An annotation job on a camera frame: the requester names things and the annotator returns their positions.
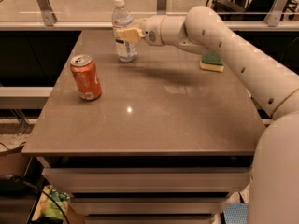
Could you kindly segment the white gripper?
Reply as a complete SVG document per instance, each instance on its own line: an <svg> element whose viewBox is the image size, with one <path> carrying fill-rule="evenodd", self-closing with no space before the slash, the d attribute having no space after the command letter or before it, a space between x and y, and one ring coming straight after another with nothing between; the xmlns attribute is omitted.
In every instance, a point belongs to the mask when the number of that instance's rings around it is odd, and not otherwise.
<svg viewBox="0 0 299 224"><path fill-rule="evenodd" d="M154 15L134 21L136 28L118 29L116 35L120 40L139 43L142 39L152 46L163 46L162 24L165 15Z"/></svg>

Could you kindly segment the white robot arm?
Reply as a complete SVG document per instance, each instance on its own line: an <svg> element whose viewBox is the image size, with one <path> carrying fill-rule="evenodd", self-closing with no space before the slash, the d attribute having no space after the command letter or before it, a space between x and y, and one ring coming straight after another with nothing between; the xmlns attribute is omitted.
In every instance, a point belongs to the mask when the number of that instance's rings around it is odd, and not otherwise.
<svg viewBox="0 0 299 224"><path fill-rule="evenodd" d="M254 154L248 224L299 224L299 76L236 35L209 7L136 20L116 35L191 53L211 49L222 58L273 119Z"/></svg>

